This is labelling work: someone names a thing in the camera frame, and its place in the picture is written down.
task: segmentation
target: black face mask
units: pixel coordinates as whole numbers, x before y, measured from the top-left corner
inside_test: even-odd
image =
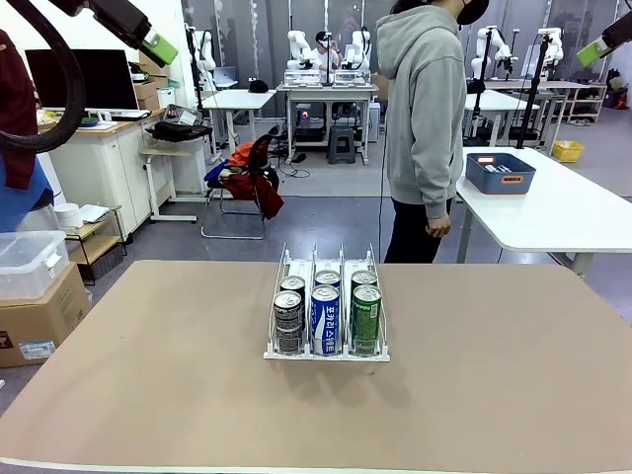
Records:
[[[472,0],[470,3],[465,3],[465,0],[463,0],[463,4],[465,7],[456,19],[456,23],[459,25],[472,25],[485,15],[487,7],[490,6],[490,0]]]

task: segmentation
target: blue basket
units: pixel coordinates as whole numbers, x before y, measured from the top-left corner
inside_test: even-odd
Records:
[[[487,165],[505,166],[510,173],[494,173]],[[531,188],[535,168],[509,153],[469,153],[466,178],[484,195],[526,195]]]

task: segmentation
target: blue can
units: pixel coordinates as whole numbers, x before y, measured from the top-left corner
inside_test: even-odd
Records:
[[[335,289],[340,290],[340,274],[335,270],[323,270],[318,272],[314,278],[316,286],[321,284],[329,284]]]
[[[312,291],[312,341],[317,356],[334,356],[339,352],[340,293],[329,284]]]

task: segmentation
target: hood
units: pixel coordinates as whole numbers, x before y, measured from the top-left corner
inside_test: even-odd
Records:
[[[377,57],[380,73],[395,79],[413,44],[424,33],[442,28],[458,37],[456,19],[446,10],[433,5],[413,8],[399,15],[389,15],[377,22]]]

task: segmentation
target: can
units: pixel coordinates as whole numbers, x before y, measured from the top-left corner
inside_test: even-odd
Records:
[[[352,273],[352,291],[351,297],[349,298],[350,302],[350,325],[352,327],[352,341],[356,338],[356,325],[354,318],[354,291],[359,286],[363,284],[370,284],[372,286],[377,286],[377,274],[375,272],[370,272],[369,270],[358,270],[357,272]]]
[[[302,327],[302,299],[296,291],[280,291],[275,295],[276,327],[282,330],[293,330]]]
[[[335,270],[323,270],[316,274],[314,278],[316,286],[319,284],[329,284],[335,289],[340,289],[340,274]]]
[[[375,354],[381,308],[382,292],[379,288],[364,284],[355,289],[353,347],[360,356]]]
[[[278,284],[280,291],[296,291],[302,300],[301,304],[301,327],[305,329],[305,280],[300,276],[286,276]]]
[[[284,354],[298,354],[303,347],[303,328],[298,326],[290,330],[276,328],[278,351]]]
[[[312,340],[314,353],[333,356],[338,353],[340,339],[340,293],[329,284],[312,291]]]

